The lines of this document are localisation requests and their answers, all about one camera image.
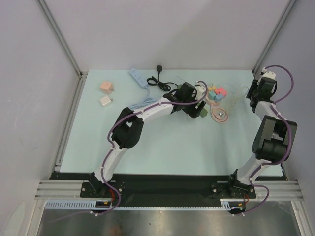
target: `power plug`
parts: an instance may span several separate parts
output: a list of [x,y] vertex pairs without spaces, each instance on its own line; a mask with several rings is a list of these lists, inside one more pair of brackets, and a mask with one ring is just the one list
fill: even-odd
[[158,73],[160,73],[162,70],[163,70],[163,66],[158,65],[158,66],[157,66],[157,71],[158,71]]

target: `white charger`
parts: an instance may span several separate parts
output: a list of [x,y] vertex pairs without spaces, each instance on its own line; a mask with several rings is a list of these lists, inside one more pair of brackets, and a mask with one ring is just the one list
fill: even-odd
[[102,104],[103,107],[107,107],[114,101],[112,98],[109,98],[109,96],[102,97],[100,100],[100,103]]

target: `blue block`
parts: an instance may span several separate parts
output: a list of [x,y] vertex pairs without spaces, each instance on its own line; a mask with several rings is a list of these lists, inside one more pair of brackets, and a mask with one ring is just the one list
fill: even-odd
[[209,93],[208,93],[208,98],[209,98],[210,100],[214,100],[215,97],[216,97],[216,93],[213,92],[213,91],[209,91]]
[[218,94],[215,97],[215,101],[220,102],[223,98],[224,98],[224,96],[222,94]]

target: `small box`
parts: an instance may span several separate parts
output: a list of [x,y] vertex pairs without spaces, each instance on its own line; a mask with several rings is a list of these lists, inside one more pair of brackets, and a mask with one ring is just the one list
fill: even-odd
[[214,85],[208,87],[208,91],[213,91],[215,89],[216,89],[216,87]]
[[224,96],[222,94],[218,94],[215,97],[215,101],[220,102],[223,98],[224,98]]
[[114,85],[112,82],[104,81],[100,86],[100,90],[102,90],[103,93],[111,94],[112,91],[114,91]]
[[210,100],[214,100],[215,97],[216,97],[215,92],[213,92],[213,91],[208,92],[208,98],[209,98]]
[[102,97],[99,101],[103,107],[106,107],[112,103],[113,99],[109,98],[109,96],[105,96],[105,97]]
[[218,94],[222,94],[223,97],[226,97],[227,96],[227,91],[225,91],[225,89],[223,87],[218,87],[215,89],[215,93],[216,95]]

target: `colorful block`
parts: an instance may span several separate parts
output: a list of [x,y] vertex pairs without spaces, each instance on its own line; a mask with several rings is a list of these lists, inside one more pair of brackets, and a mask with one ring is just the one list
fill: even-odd
[[213,91],[208,92],[208,98],[209,98],[210,100],[214,100],[215,97],[216,97],[215,92],[213,92]]
[[216,93],[216,95],[222,94],[224,97],[227,96],[227,91],[225,91],[225,89],[223,87],[216,88],[215,93]]
[[216,87],[214,85],[208,87],[208,91],[213,91],[215,89],[216,89]]
[[223,98],[224,98],[224,96],[222,94],[218,94],[215,97],[215,101],[220,102]]

